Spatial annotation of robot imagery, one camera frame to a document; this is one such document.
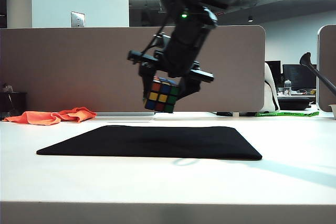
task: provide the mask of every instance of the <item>black cable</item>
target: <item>black cable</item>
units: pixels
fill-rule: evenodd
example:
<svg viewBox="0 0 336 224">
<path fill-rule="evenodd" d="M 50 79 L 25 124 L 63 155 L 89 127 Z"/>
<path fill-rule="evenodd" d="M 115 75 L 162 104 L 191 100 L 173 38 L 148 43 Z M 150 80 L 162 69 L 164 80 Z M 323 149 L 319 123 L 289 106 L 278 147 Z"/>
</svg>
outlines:
<svg viewBox="0 0 336 224">
<path fill-rule="evenodd" d="M 148 49 L 151 49 L 153 47 L 157 47 L 159 44 L 156 44 L 156 45 L 151 45 Z"/>
<path fill-rule="evenodd" d="M 156 40 L 156 38 L 158 37 L 158 35 L 162 32 L 162 30 L 164 29 L 165 25 L 167 24 L 168 22 L 168 19 L 170 17 L 170 12 L 171 12 L 171 8 L 169 8 L 167 10 L 167 13 L 166 13 L 166 16 L 163 20 L 163 24 L 162 26 L 160 27 L 160 29 L 156 32 L 155 36 L 152 38 L 152 40 L 148 43 L 148 45 L 146 46 L 146 48 L 141 52 L 141 56 L 139 58 L 142 58 L 142 56 L 148 51 L 148 49 L 154 47 L 152 46 L 152 43 Z"/>
<path fill-rule="evenodd" d="M 10 110 L 10 113 L 13 112 L 13 111 L 16 112 L 16 108 L 14 107 L 11 95 L 9 93 L 8 93 L 8 98 L 9 98 L 10 104 L 12 106 L 12 109 Z"/>
</svg>

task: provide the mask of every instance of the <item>office desk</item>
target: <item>office desk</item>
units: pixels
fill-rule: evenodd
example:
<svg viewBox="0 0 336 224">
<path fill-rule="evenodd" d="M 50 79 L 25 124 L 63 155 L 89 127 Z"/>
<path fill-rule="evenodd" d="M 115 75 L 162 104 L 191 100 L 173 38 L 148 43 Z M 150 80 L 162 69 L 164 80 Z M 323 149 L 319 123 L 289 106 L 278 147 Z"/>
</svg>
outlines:
<svg viewBox="0 0 336 224">
<path fill-rule="evenodd" d="M 40 156 L 108 124 L 235 127 L 260 161 Z M 1 223 L 336 223 L 336 120 L 174 113 L 0 122 Z"/>
<path fill-rule="evenodd" d="M 298 97 L 304 97 L 304 98 L 311 98 L 312 100 L 316 100 L 316 95 L 314 94 L 292 94 L 292 95 L 277 95 L 277 97 L 286 97 L 288 99 L 291 98 L 298 98 Z"/>
</svg>

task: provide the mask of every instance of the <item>green tape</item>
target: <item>green tape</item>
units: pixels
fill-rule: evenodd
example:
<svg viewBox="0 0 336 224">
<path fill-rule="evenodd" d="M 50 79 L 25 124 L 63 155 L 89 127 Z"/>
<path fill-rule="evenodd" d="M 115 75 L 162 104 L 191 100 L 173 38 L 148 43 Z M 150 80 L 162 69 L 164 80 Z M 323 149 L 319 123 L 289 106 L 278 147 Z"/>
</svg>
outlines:
<svg viewBox="0 0 336 224">
<path fill-rule="evenodd" d="M 318 115 L 319 111 L 312 113 L 299 113 L 299 112 L 273 112 L 273 113 L 260 113 L 257 112 L 256 116 L 278 116 L 278 115 L 291 115 L 291 116 L 315 116 Z"/>
</svg>

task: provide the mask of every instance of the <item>black trash bin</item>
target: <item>black trash bin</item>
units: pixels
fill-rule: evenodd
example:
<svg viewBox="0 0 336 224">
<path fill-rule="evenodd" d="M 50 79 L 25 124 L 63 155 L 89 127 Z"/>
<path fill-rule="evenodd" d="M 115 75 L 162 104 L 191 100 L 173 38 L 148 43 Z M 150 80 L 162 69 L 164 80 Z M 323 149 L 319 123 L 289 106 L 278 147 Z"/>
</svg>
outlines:
<svg viewBox="0 0 336 224">
<path fill-rule="evenodd" d="M 26 111 L 26 92 L 0 92 L 0 119 Z"/>
</svg>

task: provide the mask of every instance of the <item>computer monitor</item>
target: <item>computer monitor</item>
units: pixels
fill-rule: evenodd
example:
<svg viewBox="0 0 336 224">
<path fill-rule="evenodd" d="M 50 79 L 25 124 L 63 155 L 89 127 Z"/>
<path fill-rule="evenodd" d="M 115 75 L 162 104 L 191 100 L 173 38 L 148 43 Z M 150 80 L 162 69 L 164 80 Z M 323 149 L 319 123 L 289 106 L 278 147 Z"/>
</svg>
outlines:
<svg viewBox="0 0 336 224">
<path fill-rule="evenodd" d="M 280 60 L 269 60 L 269 61 L 266 61 L 266 63 L 268 64 L 271 70 L 275 86 L 279 87 L 281 84 L 281 62 Z"/>
<path fill-rule="evenodd" d="M 316 76 L 307 67 L 299 64 L 283 64 L 282 69 L 284 80 L 291 81 L 292 90 L 316 88 Z"/>
</svg>

